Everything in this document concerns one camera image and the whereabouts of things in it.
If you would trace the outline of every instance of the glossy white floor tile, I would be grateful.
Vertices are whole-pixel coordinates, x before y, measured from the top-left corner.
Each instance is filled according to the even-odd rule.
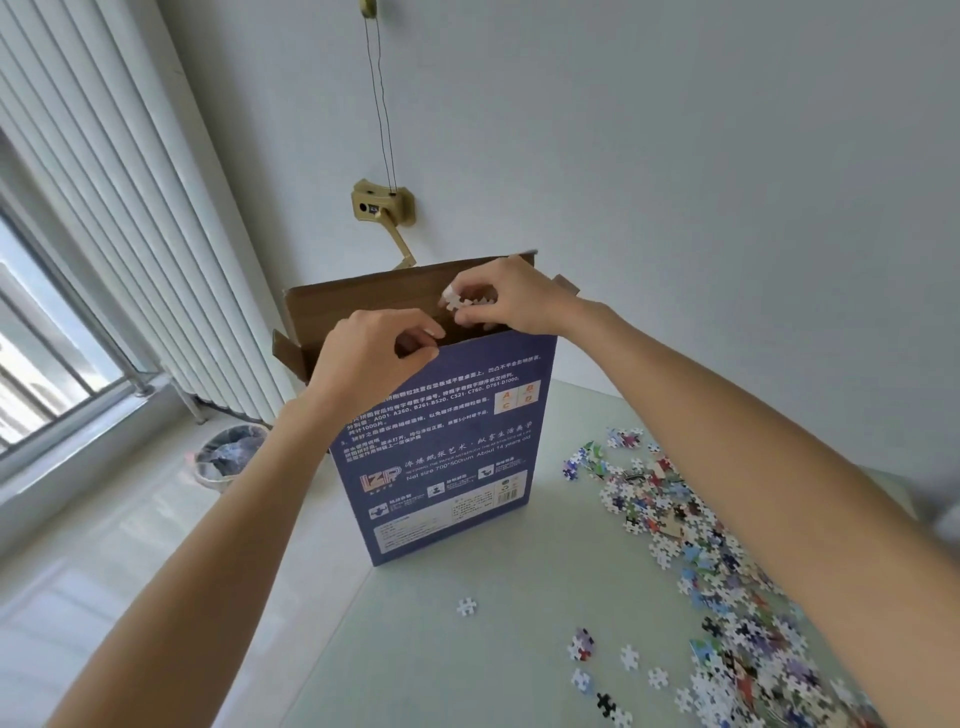
[[[191,480],[187,457],[233,422],[218,415],[197,427],[184,419],[0,563],[0,728],[43,724],[216,502]],[[324,461],[219,726],[280,723],[370,568],[340,480]]]

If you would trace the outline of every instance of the wire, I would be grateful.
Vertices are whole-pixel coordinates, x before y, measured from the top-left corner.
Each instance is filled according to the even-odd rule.
[[[390,171],[394,173],[394,192],[396,192],[396,168],[394,167],[394,141],[390,136],[390,114],[387,113],[387,97],[383,90],[383,71],[380,70],[380,18],[374,17],[376,23],[376,72],[380,75],[380,101],[383,103],[383,116],[387,120],[387,144],[390,145]],[[383,130],[380,130],[380,142],[383,142]]]
[[[380,24],[377,23],[377,35],[380,33]],[[376,78],[373,75],[373,55],[370,52],[370,29],[367,27],[367,21],[363,21],[363,32],[367,36],[367,60],[370,62],[370,83],[373,85],[373,103],[376,105],[376,123],[380,126],[380,151],[383,152],[383,166],[387,170],[387,187],[394,189],[390,182],[390,165],[387,164],[387,148],[383,143],[383,121],[380,119],[380,102],[376,98]],[[379,60],[379,40],[377,41],[377,66]]]

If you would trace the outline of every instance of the window sill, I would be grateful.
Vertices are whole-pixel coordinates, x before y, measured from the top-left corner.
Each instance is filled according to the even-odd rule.
[[[0,556],[70,501],[103,482],[122,458],[186,415],[166,375],[148,398],[127,394],[0,484]]]

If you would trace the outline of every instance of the person's left hand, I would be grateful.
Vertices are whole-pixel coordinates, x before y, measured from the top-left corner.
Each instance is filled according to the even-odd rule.
[[[347,423],[436,358],[445,335],[418,308],[354,311],[326,336],[304,395]],[[400,358],[397,345],[410,353]]]

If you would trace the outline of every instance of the hand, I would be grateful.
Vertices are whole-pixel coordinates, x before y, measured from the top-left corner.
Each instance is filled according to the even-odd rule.
[[[418,308],[354,311],[326,336],[304,395],[347,423],[433,361],[444,336]],[[397,347],[409,353],[400,358]]]
[[[550,280],[519,255],[500,257],[462,271],[450,284],[461,298],[490,298],[495,302],[465,306],[454,314],[461,326],[506,324],[524,333],[563,335],[577,297]]]

